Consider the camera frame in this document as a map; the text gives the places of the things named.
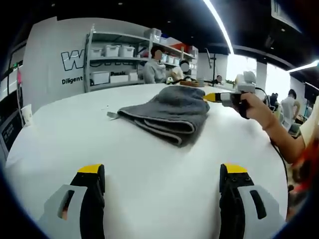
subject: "window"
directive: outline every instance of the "window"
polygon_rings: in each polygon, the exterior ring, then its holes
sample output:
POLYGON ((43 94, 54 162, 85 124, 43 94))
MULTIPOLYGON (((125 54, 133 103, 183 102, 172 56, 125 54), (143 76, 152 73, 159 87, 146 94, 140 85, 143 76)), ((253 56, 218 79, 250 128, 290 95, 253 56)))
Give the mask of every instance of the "window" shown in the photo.
POLYGON ((228 55, 226 79, 235 81, 238 74, 243 74, 244 71, 252 71, 257 75, 257 61, 254 58, 240 55, 228 55))
POLYGON ((277 101, 281 102, 288 96, 289 89, 289 73, 277 66, 267 64, 267 78, 265 87, 267 95, 278 93, 277 101))

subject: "black cable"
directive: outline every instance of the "black cable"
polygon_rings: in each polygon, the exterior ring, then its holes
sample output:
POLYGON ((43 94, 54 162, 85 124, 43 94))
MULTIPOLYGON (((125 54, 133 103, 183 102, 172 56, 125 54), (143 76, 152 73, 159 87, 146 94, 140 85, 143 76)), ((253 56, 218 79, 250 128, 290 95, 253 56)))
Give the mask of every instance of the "black cable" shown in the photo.
POLYGON ((265 97, 266 97, 266 99, 267 99, 267 102, 268 102, 268 107, 270 107, 270 102, 269 102, 269 98, 268 98, 268 96, 267 96, 266 92, 265 92, 265 91, 264 91, 263 89, 259 88, 259 87, 256 87, 256 90, 260 90, 260 91, 264 92, 264 94, 265 94, 265 97))

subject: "shelving unit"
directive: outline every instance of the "shelving unit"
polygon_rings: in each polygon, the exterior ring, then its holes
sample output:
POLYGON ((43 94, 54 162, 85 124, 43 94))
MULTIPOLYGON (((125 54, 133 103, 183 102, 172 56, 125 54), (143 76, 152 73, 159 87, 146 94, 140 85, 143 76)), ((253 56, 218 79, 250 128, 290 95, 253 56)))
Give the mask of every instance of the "shelving unit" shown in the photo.
MULTIPOLYGON (((87 34, 85 40, 85 54, 84 54, 84 89, 85 92, 102 90, 113 87, 128 86, 144 84, 144 81, 127 81, 120 83, 104 83, 99 85, 91 85, 90 83, 90 63, 105 63, 105 62, 131 62, 136 66, 136 71, 138 71, 138 65, 141 63, 146 63, 151 58, 151 48, 153 45, 162 46, 166 52, 173 55, 180 55, 181 59, 187 59, 189 61, 195 59, 191 54, 185 53, 183 48, 181 50, 175 49, 171 46, 164 45, 162 43, 153 42, 152 39, 147 39, 145 37, 134 36, 124 33, 116 32, 99 32, 91 29, 90 33, 87 34), (110 43, 110 44, 128 44, 135 47, 135 57, 99 57, 91 58, 91 48, 92 43, 110 43), (149 49, 148 58, 139 58, 136 55, 141 52, 139 48, 149 49)), ((175 67, 177 65, 164 62, 167 67, 175 67)))

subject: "black ceiling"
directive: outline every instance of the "black ceiling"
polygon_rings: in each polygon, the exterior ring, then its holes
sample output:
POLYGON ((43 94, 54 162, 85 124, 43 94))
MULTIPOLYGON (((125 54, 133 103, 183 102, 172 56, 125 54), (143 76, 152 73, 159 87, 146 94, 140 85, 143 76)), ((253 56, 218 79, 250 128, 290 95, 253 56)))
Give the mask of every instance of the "black ceiling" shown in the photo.
MULTIPOLYGON (((319 30, 316 24, 319 22, 319 16, 316 9, 319 9, 319 1, 281 1, 303 34, 271 17, 271 0, 211 1, 233 45, 246 46, 275 55, 295 66, 309 64, 317 58, 319 30)), ((52 16, 57 16, 58 20, 102 17, 161 29, 171 37, 195 45, 200 51, 208 47, 211 52, 228 53, 227 47, 216 46, 226 42, 217 22, 202 0, 90 0, 80 3, 78 0, 29 2, 25 8, 22 7, 22 15, 27 18, 24 18, 16 43, 27 39, 34 23, 52 16)), ((250 55, 260 61, 272 62, 289 69, 276 60, 265 60, 264 56, 256 52, 235 50, 235 53, 250 55)), ((316 69, 298 72, 294 76, 301 81, 318 85, 319 72, 316 69)))

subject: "gray towel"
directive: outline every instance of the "gray towel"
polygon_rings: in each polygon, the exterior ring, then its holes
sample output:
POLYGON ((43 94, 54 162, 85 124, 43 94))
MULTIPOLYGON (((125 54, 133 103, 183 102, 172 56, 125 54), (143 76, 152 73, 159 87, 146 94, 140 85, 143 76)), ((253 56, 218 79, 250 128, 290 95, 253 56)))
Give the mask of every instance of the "gray towel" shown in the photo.
POLYGON ((209 105, 205 92, 186 86, 166 87, 149 102, 121 108, 118 115, 177 145, 185 144, 204 124, 209 105))

